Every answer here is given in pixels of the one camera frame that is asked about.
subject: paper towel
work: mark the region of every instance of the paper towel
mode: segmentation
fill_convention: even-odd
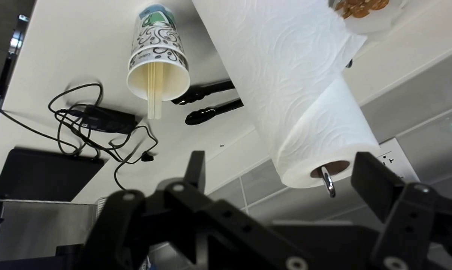
[[[377,151],[341,78],[365,37],[326,0],[194,4],[287,186],[320,184],[313,171],[322,165],[344,178],[356,151]]]

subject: disposable cup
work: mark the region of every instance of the disposable cup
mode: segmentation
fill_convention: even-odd
[[[130,61],[127,84],[142,99],[151,99],[152,91],[161,91],[161,100],[176,99],[191,85],[188,61],[170,48],[140,51]]]
[[[175,15],[160,4],[149,6],[139,15],[131,58],[139,51],[157,46],[172,48],[185,55],[176,31]]]

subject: power adapter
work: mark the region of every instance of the power adapter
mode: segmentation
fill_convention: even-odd
[[[84,105],[81,108],[81,124],[88,129],[109,133],[131,133],[139,124],[134,114],[115,111],[95,105]]]
[[[145,151],[142,154],[140,160],[143,160],[143,162],[152,162],[154,160],[154,154],[151,151]]]

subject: black cable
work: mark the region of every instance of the black cable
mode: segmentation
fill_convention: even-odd
[[[149,151],[152,151],[158,144],[160,144],[160,139],[154,135],[154,132],[152,132],[152,129],[149,127],[149,126],[137,126],[136,129],[140,129],[140,127],[145,127],[146,130],[148,130],[148,135],[149,135],[149,138],[154,141],[154,145],[152,147],[149,147],[145,153],[149,153]],[[122,189],[122,190],[127,190],[122,184],[121,184],[121,181],[119,181],[119,171],[121,171],[121,168],[127,163],[127,162],[130,162],[131,160],[131,157],[136,154],[136,151],[139,150],[139,147],[142,145],[142,142],[139,142],[137,144],[137,147],[119,163],[119,166],[116,168],[116,171],[115,171],[115,181],[116,181],[116,184]]]
[[[5,115],[6,118],[9,118],[11,121],[17,123],[18,126],[21,126],[21,127],[24,127],[24,129],[27,129],[27,130],[30,130],[30,132],[33,132],[33,133],[36,133],[36,135],[41,135],[41,136],[44,136],[44,138],[48,138],[48,139],[51,139],[51,141],[59,142],[57,138],[50,136],[50,135],[44,133],[44,132],[39,132],[39,130],[36,130],[36,129],[33,129],[33,127],[30,127],[30,126],[27,126],[27,124],[24,124],[24,123],[21,123],[20,120],[14,118],[14,117],[9,115],[6,111],[3,111],[2,108],[0,108],[0,114]],[[63,142],[65,145],[68,145],[68,147],[72,147],[72,148],[78,150],[78,147],[74,145],[74,144],[71,144],[71,142],[66,142],[66,141],[62,141],[62,142]]]
[[[84,103],[75,103],[75,105],[72,105],[72,106],[68,108],[68,109],[54,109],[53,105],[54,105],[54,102],[59,100],[62,96],[66,96],[66,94],[69,94],[69,93],[78,91],[78,90],[86,88],[86,87],[98,87],[98,88],[100,88],[98,99],[97,99],[95,103],[94,103],[94,106],[100,106],[100,103],[103,102],[103,97],[104,97],[104,87],[103,87],[101,82],[83,84],[83,85],[78,85],[78,87],[74,87],[74,88],[68,88],[68,90],[65,90],[63,93],[57,94],[56,97],[53,97],[53,99],[50,100],[50,103],[48,103],[48,111],[51,111],[51,112],[54,114],[54,118],[59,121],[57,138],[50,136],[50,135],[47,135],[47,133],[42,133],[42,132],[39,132],[39,130],[36,130],[36,129],[33,129],[33,127],[30,127],[30,126],[27,126],[27,124],[24,124],[24,123],[18,121],[17,118],[14,118],[14,117],[11,117],[8,112],[5,112],[2,108],[0,108],[0,114],[3,114],[3,115],[8,117],[9,120],[15,121],[17,124],[23,126],[24,129],[27,129],[27,130],[30,130],[30,132],[33,132],[33,133],[38,133],[38,135],[41,135],[41,136],[44,136],[44,138],[48,138],[48,139],[56,141],[57,145],[59,145],[59,148],[60,148],[60,151],[62,151],[63,154],[69,154],[69,153],[65,151],[63,145],[72,147],[72,148],[74,148],[74,153],[72,153],[72,154],[75,154],[75,156],[80,156],[81,151],[83,151],[83,148],[84,148],[86,145],[89,145],[89,147],[92,147],[92,148],[97,150],[97,157],[101,156],[101,150],[106,151],[106,153],[110,154],[113,159],[116,159],[118,162],[121,162],[119,166],[115,169],[115,181],[118,183],[118,186],[119,186],[121,189],[125,190],[125,187],[124,187],[124,186],[121,184],[121,181],[119,181],[118,174],[119,174],[119,171],[121,171],[121,168],[122,168],[124,165],[134,165],[134,163],[137,163],[137,162],[142,159],[142,156],[140,156],[139,159],[136,159],[136,160],[131,162],[133,156],[137,153],[139,147],[142,145],[142,142],[143,142],[145,139],[142,139],[142,142],[139,142],[139,144],[136,145],[136,148],[134,148],[125,159],[119,154],[118,150],[122,148],[122,147],[125,147],[125,145],[128,144],[128,141],[131,139],[133,133],[134,133],[136,130],[139,130],[139,129],[146,129],[149,138],[154,141],[154,145],[149,147],[145,153],[149,153],[151,150],[154,150],[154,148],[160,144],[160,139],[154,135],[151,126],[136,126],[136,129],[131,130],[131,132],[127,135],[125,141],[121,142],[121,144],[116,144],[115,139],[109,141],[110,148],[109,148],[109,147],[103,147],[101,144],[98,144],[98,142],[95,142],[95,141],[92,139],[92,129],[89,129],[88,135],[83,135],[83,132],[81,132],[81,129],[83,129],[83,121],[81,121],[81,120],[83,120],[83,117],[86,117],[86,115],[84,115],[84,114],[78,114],[78,111],[74,111],[74,109],[75,109],[77,106],[80,106],[80,105],[84,105]],[[83,141],[80,147],[77,147],[77,145],[74,145],[74,144],[71,144],[71,142],[66,142],[66,141],[63,141],[63,139],[60,138],[60,136],[62,136],[62,126],[66,126],[74,135],[77,135],[77,136]]]

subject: metal rod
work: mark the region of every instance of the metal rod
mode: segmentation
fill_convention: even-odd
[[[335,184],[334,184],[334,180],[332,180],[328,168],[326,166],[320,166],[320,172],[322,172],[322,178],[326,183],[326,187],[328,187],[328,192],[329,192],[331,198],[334,198],[335,196]]]

